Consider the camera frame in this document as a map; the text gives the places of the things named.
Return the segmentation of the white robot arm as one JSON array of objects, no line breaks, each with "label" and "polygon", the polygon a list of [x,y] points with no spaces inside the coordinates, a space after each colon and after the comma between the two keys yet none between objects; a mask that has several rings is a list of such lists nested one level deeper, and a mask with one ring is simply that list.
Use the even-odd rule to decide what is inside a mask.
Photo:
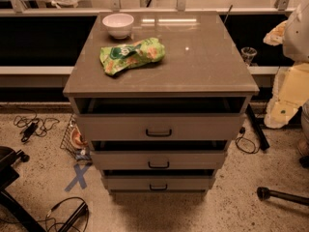
[{"label": "white robot arm", "polygon": [[309,0],[302,0],[287,20],[283,53],[296,62],[309,62]]}]

